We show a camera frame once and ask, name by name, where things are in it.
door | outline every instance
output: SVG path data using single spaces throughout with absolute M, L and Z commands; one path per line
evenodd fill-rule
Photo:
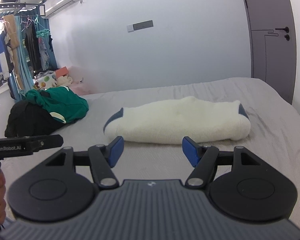
M 246 6 L 251 29 L 252 77 L 265 81 L 291 104 L 297 47 L 290 0 L 246 0 Z

windowsill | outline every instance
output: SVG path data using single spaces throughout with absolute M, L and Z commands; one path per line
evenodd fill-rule
M 7 91 L 9 89 L 8 83 L 4 83 L 1 87 L 0 87 L 0 94 Z

bed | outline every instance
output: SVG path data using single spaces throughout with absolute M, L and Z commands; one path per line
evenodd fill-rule
M 180 99 L 186 96 L 213 102 L 240 100 L 250 121 L 249 136 L 240 141 L 218 141 L 212 145 L 220 150 L 233 150 L 243 145 L 282 174 L 298 189 L 298 201 L 290 219 L 300 227 L 300 116 L 269 85 L 259 79 L 229 78 L 207 83 L 108 92 L 87 95 L 90 110 L 87 116 L 73 125 L 55 132 L 64 138 L 64 146 L 75 151 L 86 150 L 94 144 L 107 144 L 103 125 L 121 107 Z M 49 157 L 58 149 L 44 150 L 33 156 L 5 159 L 2 170 L 11 183 Z M 185 179 L 192 166 L 182 153 L 181 145 L 125 143 L 124 152 L 113 171 L 120 182 L 124 179 Z M 218 169 L 217 176 L 230 171 L 230 166 Z M 77 172 L 91 179 L 89 168 L 77 167 Z

dark blue trim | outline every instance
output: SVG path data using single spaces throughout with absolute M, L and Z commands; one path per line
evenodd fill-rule
M 249 119 L 249 117 L 248 117 L 248 115 L 247 115 L 246 111 L 244 110 L 244 108 L 243 108 L 243 105 L 242 105 L 242 104 L 240 104 L 240 105 L 239 105 L 239 114 L 242 114 L 242 115 L 244 115 L 246 118 L 248 118 L 248 119 Z
M 118 119 L 120 117 L 123 117 L 123 107 L 120 109 L 120 111 L 116 112 L 114 115 L 112 115 L 108 121 L 106 122 L 105 126 L 103 127 L 103 133 L 105 133 L 106 127 L 109 123 L 111 123 L 113 120 Z

plush toy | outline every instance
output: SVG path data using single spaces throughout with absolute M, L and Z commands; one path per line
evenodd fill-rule
M 68 75 L 61 76 L 57 78 L 57 86 L 70 86 L 72 84 L 73 80 L 72 77 L 69 77 Z

